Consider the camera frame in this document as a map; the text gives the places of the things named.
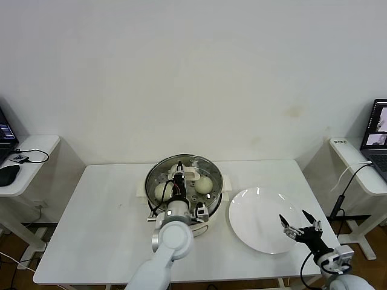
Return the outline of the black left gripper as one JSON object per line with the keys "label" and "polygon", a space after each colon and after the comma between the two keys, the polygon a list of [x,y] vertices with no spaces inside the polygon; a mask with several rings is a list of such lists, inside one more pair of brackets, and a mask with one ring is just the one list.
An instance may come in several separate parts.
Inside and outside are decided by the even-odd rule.
{"label": "black left gripper", "polygon": [[179,161],[177,164],[177,170],[171,171],[171,180],[174,181],[172,188],[172,198],[179,200],[186,200],[186,187],[184,180],[184,164]]}

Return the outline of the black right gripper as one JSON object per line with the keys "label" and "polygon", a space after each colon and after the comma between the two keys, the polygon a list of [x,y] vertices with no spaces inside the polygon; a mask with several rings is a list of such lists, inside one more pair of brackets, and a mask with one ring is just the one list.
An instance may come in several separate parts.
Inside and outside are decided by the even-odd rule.
{"label": "black right gripper", "polygon": [[314,257],[321,257],[324,254],[332,253],[333,249],[329,248],[322,240],[321,221],[316,220],[312,214],[305,210],[302,210],[302,212],[312,227],[297,229],[291,226],[280,214],[279,218],[284,229],[284,233],[289,238],[295,239],[295,241],[299,243],[306,244]]}

